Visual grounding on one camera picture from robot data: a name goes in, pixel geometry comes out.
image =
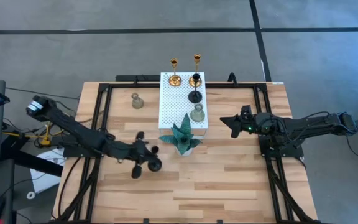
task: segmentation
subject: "glass bottle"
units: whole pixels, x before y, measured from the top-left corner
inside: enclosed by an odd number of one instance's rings
[[[142,108],[144,105],[144,101],[142,100],[142,98],[139,97],[139,95],[137,93],[133,93],[132,94],[132,107],[135,109],[139,109]]]
[[[205,113],[203,111],[203,105],[197,103],[194,105],[194,109],[190,112],[190,118],[195,122],[201,122],[205,118]]]

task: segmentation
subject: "black metal frame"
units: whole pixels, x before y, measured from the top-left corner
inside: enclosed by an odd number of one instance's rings
[[[104,106],[103,118],[102,118],[101,128],[100,128],[101,131],[106,131],[106,128],[107,128],[106,125],[108,122],[108,113],[109,113],[109,107],[110,107],[110,102],[111,102],[111,95],[112,95],[112,90],[114,88],[160,88],[159,83],[148,83],[148,82],[139,83],[138,82],[139,77],[142,77],[142,80],[147,80],[147,81],[151,81],[151,82],[156,82],[156,81],[160,80],[159,77],[156,75],[152,75],[152,76],[129,75],[129,76],[120,76],[120,77],[117,77],[117,79],[118,80],[120,80],[120,79],[121,80],[132,80],[133,83],[114,83],[114,84],[102,83],[99,85],[98,95],[96,97],[96,104],[95,104],[95,109],[94,109],[94,116],[93,116],[93,120],[92,120],[92,127],[91,127],[92,129],[96,129],[96,123],[98,122],[100,106],[102,104],[101,98],[102,98],[104,91],[107,92],[107,95],[106,95],[106,101],[104,102],[105,106]],[[266,107],[266,112],[268,112],[268,113],[272,112],[271,107],[270,107],[269,94],[268,94],[267,86],[265,83],[238,83],[236,76],[233,73],[231,73],[229,75],[228,82],[229,83],[206,83],[206,88],[250,88],[254,92],[254,100],[255,100],[255,105],[257,108],[257,113],[262,112],[262,107],[261,107],[260,97],[259,97],[259,92],[262,92],[265,107]],[[264,141],[266,141],[266,139],[259,138],[259,141],[260,141],[261,146],[266,145],[266,143],[264,142]],[[96,175],[98,174],[98,171],[99,171],[100,160],[101,160],[101,158],[95,159],[95,164],[94,164],[93,170],[95,170],[95,169],[97,170]],[[287,182],[285,179],[285,172],[284,172],[282,158],[275,157],[275,160],[277,163],[278,175],[274,171],[272,158],[267,157],[267,156],[265,157],[276,223],[282,223],[282,224],[284,224],[284,223],[299,223],[299,224],[301,224],[301,223],[302,224],[319,223],[318,221],[314,221],[313,219],[308,217],[303,212],[303,210],[298,206],[298,204],[295,202],[295,200],[292,198],[292,196],[290,195],[288,188],[287,188]],[[79,191],[84,191],[83,187],[84,187],[85,182],[87,181],[86,174],[89,171],[89,166],[90,166],[90,158],[86,158],[84,166],[83,166],[83,173],[81,176],[81,183],[80,183]],[[80,218],[80,210],[81,210],[81,202],[80,202],[75,209],[74,221],[76,220],[78,222],[84,222],[84,221],[90,222],[90,220],[92,219],[92,211],[93,211],[94,198],[96,195],[97,179],[98,178],[96,177],[95,180],[91,184],[85,220],[79,219]],[[282,218],[276,187],[281,191],[281,193],[284,196],[286,214],[288,217],[287,220],[284,220]],[[295,212],[295,214],[300,219],[299,222],[295,221],[293,212]],[[144,223],[148,223],[148,222],[149,222],[149,219],[145,218]],[[217,223],[223,223],[223,220],[217,220]]]

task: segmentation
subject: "concrete floor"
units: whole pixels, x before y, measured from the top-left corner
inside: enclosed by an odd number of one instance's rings
[[[352,0],[256,0],[266,27],[358,27]],[[253,27],[245,0],[0,0],[0,30],[115,29],[163,27]],[[358,119],[358,32],[263,34],[272,80],[285,82],[294,118],[316,111],[348,111]],[[85,81],[116,75],[159,74],[193,69],[203,55],[208,80],[234,72],[241,81],[263,81],[254,33],[0,35],[0,79],[7,86],[76,97]],[[19,127],[39,123],[24,113],[33,94],[7,90],[5,117]],[[76,108],[76,100],[59,99]],[[358,152],[358,135],[350,138]],[[321,136],[303,145],[319,219],[358,223],[358,157],[346,139]],[[26,151],[36,152],[32,146]],[[17,180],[29,178],[18,167]],[[30,184],[15,187],[15,208],[45,222],[56,194],[52,188],[28,203]],[[18,223],[27,223],[21,217]]]

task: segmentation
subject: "white paper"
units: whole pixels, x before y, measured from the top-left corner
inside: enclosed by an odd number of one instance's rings
[[[48,152],[43,152],[39,154],[37,157],[41,159],[47,159],[50,162],[54,162],[56,164],[60,164],[64,166],[64,157],[63,157],[64,149],[53,149]],[[43,172],[36,171],[34,169],[30,169],[31,178],[33,179],[32,183],[34,185],[34,192],[40,193],[54,185],[60,183],[60,177],[45,174]]]

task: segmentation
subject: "black candle holder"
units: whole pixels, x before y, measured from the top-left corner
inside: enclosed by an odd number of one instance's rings
[[[195,82],[195,90],[189,93],[188,98],[192,103],[199,103],[203,99],[202,94],[199,91],[197,91],[197,83],[200,80],[200,75],[198,75],[197,73],[194,74],[193,79]]]

